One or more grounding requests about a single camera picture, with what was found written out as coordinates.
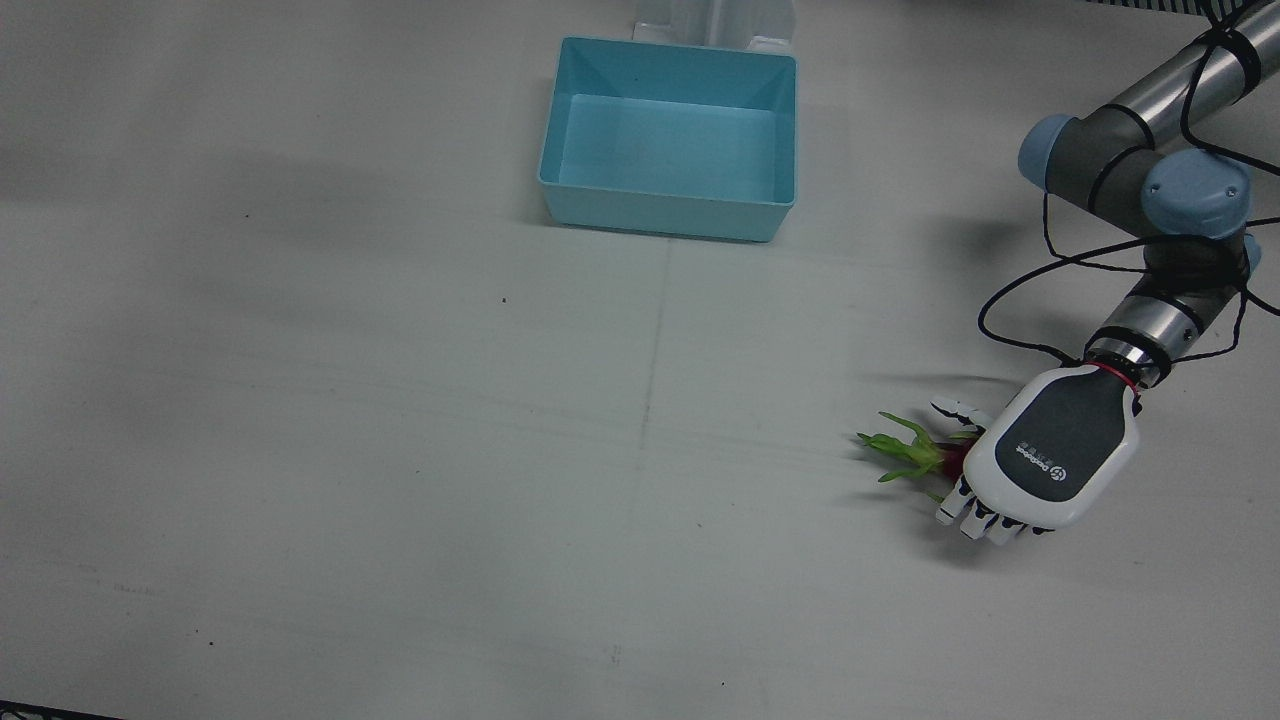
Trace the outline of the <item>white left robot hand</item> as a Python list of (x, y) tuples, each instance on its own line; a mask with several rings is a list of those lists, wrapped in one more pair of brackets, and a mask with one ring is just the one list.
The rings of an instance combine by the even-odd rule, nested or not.
[(995, 416), (933, 398), (977, 432), (937, 521), (997, 546), (1076, 524), (1137, 451), (1138, 401), (1137, 384), (1101, 363), (1039, 374)]

